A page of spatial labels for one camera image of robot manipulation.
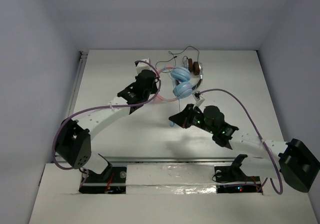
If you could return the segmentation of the pink blue cat-ear headphones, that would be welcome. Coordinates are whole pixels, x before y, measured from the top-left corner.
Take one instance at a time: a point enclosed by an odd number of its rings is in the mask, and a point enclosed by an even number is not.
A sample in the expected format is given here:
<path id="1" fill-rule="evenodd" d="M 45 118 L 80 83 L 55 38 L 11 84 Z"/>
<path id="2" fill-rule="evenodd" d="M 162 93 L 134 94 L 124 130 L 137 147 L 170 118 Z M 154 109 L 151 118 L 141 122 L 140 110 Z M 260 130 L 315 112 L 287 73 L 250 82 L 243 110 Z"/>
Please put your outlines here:
<path id="1" fill-rule="evenodd" d="M 165 70 L 169 70 L 173 83 L 172 93 L 175 97 L 168 99 L 158 93 L 153 100 L 154 104 L 178 101 L 179 99 L 190 96 L 198 88 L 197 84 L 191 82 L 191 73 L 187 68 L 169 66 L 162 69 L 156 69 L 156 72 L 157 74 L 160 74 Z"/>

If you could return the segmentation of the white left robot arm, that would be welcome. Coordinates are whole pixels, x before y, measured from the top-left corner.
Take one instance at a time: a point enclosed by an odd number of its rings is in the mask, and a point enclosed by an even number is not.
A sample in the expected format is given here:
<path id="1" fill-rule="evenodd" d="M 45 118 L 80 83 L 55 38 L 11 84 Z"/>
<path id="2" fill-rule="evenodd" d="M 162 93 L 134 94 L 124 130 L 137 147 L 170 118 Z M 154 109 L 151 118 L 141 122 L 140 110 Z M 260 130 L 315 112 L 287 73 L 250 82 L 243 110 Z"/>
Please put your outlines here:
<path id="1" fill-rule="evenodd" d="M 159 91 L 158 79 L 152 70 L 142 70 L 135 82 L 120 91 L 105 107 L 91 108 L 89 114 L 81 118 L 66 119 L 53 142 L 53 153 L 60 155 L 72 169 L 84 168 L 89 176 L 108 180 L 112 165 L 92 152 L 91 141 L 109 125 L 146 104 L 149 97 Z"/>

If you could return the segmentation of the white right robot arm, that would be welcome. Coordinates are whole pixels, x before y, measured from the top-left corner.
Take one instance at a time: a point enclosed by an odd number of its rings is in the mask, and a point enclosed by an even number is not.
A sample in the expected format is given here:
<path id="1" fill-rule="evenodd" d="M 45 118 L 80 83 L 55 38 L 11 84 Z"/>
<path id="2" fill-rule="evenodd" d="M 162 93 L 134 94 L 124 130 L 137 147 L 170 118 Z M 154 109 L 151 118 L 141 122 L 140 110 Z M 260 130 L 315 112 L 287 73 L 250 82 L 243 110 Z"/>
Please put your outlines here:
<path id="1" fill-rule="evenodd" d="M 241 132 L 225 122 L 217 106 L 206 106 L 202 111 L 188 104 L 180 113 L 170 116 L 169 121 L 183 129 L 197 127 L 210 133 L 218 146 L 239 152 L 231 165 L 215 168 L 213 179 L 220 184 L 264 177 L 284 181 L 291 188 L 307 193 L 319 173 L 320 162 L 302 141 L 265 140 Z"/>

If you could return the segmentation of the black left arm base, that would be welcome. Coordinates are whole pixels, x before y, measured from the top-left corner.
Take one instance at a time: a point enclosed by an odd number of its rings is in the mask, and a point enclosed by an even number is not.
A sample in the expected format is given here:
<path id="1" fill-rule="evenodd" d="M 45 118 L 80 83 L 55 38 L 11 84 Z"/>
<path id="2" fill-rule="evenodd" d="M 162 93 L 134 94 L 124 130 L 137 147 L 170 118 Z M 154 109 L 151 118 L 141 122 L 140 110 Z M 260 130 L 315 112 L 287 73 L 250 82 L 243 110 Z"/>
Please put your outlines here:
<path id="1" fill-rule="evenodd" d="M 108 166 L 97 174 L 89 169 L 80 169 L 82 178 L 79 192 L 81 194 L 126 194 L 126 166 Z"/>

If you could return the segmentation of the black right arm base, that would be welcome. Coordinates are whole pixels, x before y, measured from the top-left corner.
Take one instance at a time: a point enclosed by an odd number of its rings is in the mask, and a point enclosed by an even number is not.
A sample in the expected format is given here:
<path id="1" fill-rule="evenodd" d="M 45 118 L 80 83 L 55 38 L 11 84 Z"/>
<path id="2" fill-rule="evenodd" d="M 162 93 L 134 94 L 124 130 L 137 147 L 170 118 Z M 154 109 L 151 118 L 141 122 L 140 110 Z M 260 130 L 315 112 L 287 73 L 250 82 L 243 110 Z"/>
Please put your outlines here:
<path id="1" fill-rule="evenodd" d="M 263 193 L 259 176 L 248 176 L 240 169 L 246 154 L 238 155 L 229 166 L 216 166 L 212 181 L 217 193 Z"/>

